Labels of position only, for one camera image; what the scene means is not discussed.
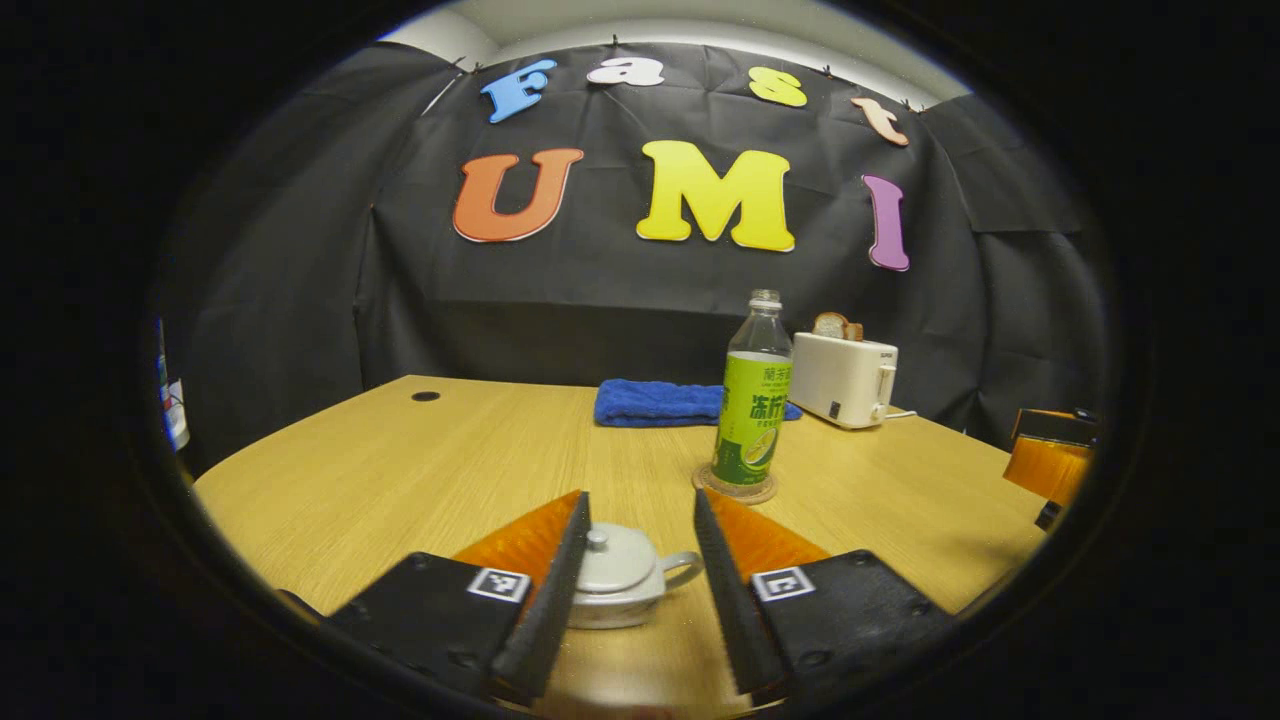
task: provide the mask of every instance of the table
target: table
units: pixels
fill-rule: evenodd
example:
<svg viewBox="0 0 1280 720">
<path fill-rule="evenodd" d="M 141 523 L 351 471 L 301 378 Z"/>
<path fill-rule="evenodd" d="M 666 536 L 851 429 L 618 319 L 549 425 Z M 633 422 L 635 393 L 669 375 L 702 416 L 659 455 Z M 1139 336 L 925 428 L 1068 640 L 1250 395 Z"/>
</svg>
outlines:
<svg viewBox="0 0 1280 720">
<path fill-rule="evenodd" d="M 413 393 L 439 398 L 419 402 Z M 572 489 L 591 518 L 644 529 L 663 555 L 698 550 L 691 473 L 716 428 L 604 428 L 595 388 L 410 375 L 300 420 L 228 457 L 196 496 L 273 588 L 330 614 L 412 551 L 449 556 Z M 1009 455 L 918 416 L 844 430 L 783 425 L 778 495 L 754 510 L 832 553 L 869 548 L 955 612 L 1043 539 L 1044 500 L 1002 479 Z M 704 578 L 653 623 L 573 630 L 539 714 L 676 717 L 748 708 L 733 688 Z"/>
</svg>

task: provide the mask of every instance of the black cloth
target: black cloth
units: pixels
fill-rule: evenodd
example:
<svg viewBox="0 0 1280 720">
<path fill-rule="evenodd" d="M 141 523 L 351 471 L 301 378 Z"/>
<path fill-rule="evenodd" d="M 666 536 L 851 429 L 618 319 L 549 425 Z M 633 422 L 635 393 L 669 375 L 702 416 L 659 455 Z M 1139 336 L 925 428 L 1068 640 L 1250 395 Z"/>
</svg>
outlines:
<svg viewBox="0 0 1280 720">
<path fill-rule="evenodd" d="M 586 82 L 614 56 L 659 60 L 666 81 Z M 557 61 L 541 100 L 490 124 L 480 88 L 540 58 Z M 808 104 L 755 97 L 755 65 L 794 74 Z M 910 145 L 883 140 L 851 97 L 895 113 Z M 641 146 L 654 140 L 692 142 L 722 176 L 745 150 L 786 158 L 795 250 L 740 247 L 728 229 L 708 242 L 696 223 L 684 242 L 640 238 L 654 176 Z M 502 243 L 453 229 L 462 164 L 517 155 L 495 204 L 512 213 L 536 179 L 530 158 L 554 147 L 584 158 L 548 227 Z M 863 174 L 904 192 L 908 272 L 868 260 Z M 1042 156 L 972 96 L 918 114 L 792 63 L 696 45 L 577 47 L 461 77 L 379 45 L 282 108 L 196 195 L 169 259 L 170 366 L 207 466 L 408 373 L 718 383 L 750 291 L 774 288 L 790 332 L 838 311 L 899 346 L 895 405 L 1007 447 L 1018 407 L 1100 397 L 1101 256 L 1082 252 L 1096 233 L 1080 215 Z"/>
<path fill-rule="evenodd" d="M 193 471 L 364 389 L 352 297 L 369 205 L 404 129 L 456 74 L 420 50 L 371 46 L 193 188 L 159 288 Z"/>
</svg>

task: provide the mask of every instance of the plastic bottle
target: plastic bottle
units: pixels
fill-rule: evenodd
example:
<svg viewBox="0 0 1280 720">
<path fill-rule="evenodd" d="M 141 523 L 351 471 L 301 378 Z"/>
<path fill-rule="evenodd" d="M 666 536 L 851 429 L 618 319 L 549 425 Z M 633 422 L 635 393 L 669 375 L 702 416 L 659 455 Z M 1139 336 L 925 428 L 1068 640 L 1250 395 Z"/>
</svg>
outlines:
<svg viewBox="0 0 1280 720">
<path fill-rule="evenodd" d="M 751 314 L 728 343 L 710 468 L 713 487 L 739 497 L 765 491 L 791 388 L 791 338 L 778 319 L 778 291 L 754 290 L 748 306 Z"/>
</svg>

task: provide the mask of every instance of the white teapot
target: white teapot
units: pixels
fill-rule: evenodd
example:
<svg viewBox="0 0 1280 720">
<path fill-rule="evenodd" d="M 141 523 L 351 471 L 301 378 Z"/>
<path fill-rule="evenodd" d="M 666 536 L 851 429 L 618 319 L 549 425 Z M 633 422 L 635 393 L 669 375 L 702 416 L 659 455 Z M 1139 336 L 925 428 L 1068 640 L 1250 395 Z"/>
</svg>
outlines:
<svg viewBox="0 0 1280 720">
<path fill-rule="evenodd" d="M 685 570 L 668 580 L 666 574 L 677 568 Z M 667 591 L 692 580 L 701 570 L 703 559 L 696 552 L 659 560 L 658 550 L 643 532 L 591 523 L 568 626 L 607 629 L 648 623 Z"/>
</svg>

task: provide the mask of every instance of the toaster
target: toaster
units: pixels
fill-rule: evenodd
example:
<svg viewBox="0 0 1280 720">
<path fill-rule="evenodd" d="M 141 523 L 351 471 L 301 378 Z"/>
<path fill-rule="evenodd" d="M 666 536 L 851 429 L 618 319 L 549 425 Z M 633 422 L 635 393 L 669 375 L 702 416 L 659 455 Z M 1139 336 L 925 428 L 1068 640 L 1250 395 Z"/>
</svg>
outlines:
<svg viewBox="0 0 1280 720">
<path fill-rule="evenodd" d="M 842 428 L 878 425 L 888 413 L 897 347 L 796 333 L 791 402 Z"/>
</svg>

